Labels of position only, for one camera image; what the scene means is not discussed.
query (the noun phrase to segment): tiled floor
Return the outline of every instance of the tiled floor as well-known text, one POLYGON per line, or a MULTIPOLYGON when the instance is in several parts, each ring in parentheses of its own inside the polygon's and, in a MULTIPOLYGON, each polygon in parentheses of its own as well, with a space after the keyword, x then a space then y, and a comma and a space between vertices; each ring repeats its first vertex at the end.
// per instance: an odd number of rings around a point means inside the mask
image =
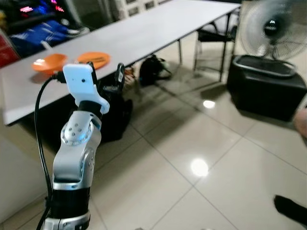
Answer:
MULTIPOLYGON (((195 34, 183 40, 183 65, 171 81, 142 89, 142 97, 126 94, 135 108, 123 139, 96 153, 89 229, 303 230, 272 199, 307 206, 307 148, 288 124, 239 113, 224 84, 201 87, 218 73, 193 75, 194 42, 195 34)), ((203 45, 200 65, 218 68, 220 48, 203 45)), ((158 55, 176 63, 177 45, 158 55)), ((41 212, 32 205, 0 230, 35 229, 41 212)))

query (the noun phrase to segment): black backpack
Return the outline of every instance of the black backpack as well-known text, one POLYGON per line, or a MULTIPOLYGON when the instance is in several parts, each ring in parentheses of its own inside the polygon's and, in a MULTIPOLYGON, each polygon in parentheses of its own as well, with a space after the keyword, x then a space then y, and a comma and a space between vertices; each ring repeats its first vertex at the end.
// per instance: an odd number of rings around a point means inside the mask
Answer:
POLYGON ((160 77, 160 73, 165 70, 171 72, 164 66, 165 60, 157 58, 156 55, 151 55, 141 65, 139 81, 141 86, 153 85, 156 80, 169 79, 169 77, 160 77))

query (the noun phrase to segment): orange bowl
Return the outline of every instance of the orange bowl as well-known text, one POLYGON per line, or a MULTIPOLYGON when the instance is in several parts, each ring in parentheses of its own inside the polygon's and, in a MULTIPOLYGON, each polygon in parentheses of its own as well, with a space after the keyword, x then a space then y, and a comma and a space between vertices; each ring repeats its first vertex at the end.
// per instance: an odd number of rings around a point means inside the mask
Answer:
POLYGON ((67 60, 64 54, 51 54, 44 59, 38 59, 32 64, 32 69, 52 75, 54 71, 61 71, 67 60))

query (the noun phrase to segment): black box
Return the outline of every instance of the black box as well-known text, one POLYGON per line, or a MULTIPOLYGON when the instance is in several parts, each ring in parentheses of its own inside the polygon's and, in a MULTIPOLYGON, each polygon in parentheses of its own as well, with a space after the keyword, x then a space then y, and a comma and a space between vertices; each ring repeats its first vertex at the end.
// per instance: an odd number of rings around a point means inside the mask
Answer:
POLYGON ((292 119, 307 92, 306 83, 297 73, 291 78, 278 79, 233 63, 227 88, 237 109, 283 121, 292 119))

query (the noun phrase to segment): electric fan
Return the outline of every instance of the electric fan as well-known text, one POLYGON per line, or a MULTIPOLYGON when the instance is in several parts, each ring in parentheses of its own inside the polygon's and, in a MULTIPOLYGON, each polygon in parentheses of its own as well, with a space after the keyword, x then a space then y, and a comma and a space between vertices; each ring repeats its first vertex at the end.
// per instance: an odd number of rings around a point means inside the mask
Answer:
POLYGON ((259 0, 249 3, 241 19, 240 39, 250 55, 237 56, 235 66, 275 78, 295 75, 284 59, 301 52, 307 43, 306 0, 259 0))

